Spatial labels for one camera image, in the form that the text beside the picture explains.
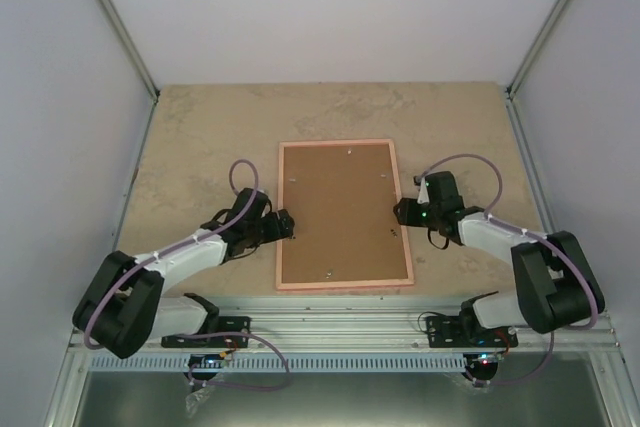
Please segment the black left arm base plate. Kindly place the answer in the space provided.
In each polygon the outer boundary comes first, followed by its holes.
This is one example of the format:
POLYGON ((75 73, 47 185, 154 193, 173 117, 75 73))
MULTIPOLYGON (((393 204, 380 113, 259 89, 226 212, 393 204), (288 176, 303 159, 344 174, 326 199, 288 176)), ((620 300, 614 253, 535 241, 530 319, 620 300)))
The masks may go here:
POLYGON ((187 339, 180 336, 163 337, 160 344, 163 348, 217 348, 224 350, 237 350, 246 348, 249 340, 237 335, 237 332, 249 333, 251 330, 251 318, 248 316, 220 316, 216 326, 205 325, 196 335, 205 333, 220 333, 218 337, 202 339, 187 339))

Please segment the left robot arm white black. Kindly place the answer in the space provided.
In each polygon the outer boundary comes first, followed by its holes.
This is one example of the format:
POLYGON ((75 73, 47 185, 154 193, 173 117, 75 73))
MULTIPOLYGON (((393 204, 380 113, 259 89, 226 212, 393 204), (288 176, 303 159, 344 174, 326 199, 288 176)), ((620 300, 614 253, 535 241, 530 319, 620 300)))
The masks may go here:
POLYGON ((155 340, 169 348, 220 347, 218 333, 236 328, 221 317, 219 308, 198 294, 169 298, 167 292, 264 244, 293 238, 294 226, 287 210, 275 210, 265 193, 245 188, 231 208, 220 210, 181 241, 136 256, 119 250, 108 254, 81 297, 72 324, 91 348, 104 348, 121 359, 155 340))

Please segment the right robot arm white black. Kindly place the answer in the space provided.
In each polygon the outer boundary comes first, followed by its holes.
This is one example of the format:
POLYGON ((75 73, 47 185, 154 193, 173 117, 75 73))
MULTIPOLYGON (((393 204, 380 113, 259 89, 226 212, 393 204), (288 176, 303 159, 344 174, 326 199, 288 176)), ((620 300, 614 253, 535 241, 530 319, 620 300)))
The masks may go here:
POLYGON ((537 233, 481 207, 467 207, 447 171, 429 174, 418 185, 416 198, 403 197, 393 208, 400 225, 439 234, 442 250, 451 244, 474 248, 513 271, 514 291, 481 294, 461 304, 458 325, 464 342, 481 346, 495 329, 519 325, 547 334, 595 324, 605 299, 575 235, 537 233))

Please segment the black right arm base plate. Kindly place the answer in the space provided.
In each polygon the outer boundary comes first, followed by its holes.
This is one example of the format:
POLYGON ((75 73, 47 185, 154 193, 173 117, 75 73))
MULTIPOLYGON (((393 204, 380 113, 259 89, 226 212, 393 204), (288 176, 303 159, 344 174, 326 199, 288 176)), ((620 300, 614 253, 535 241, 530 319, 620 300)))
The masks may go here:
POLYGON ((431 348, 496 348, 519 345, 517 333, 508 327, 486 329, 467 326, 459 317, 428 315, 419 321, 431 348))

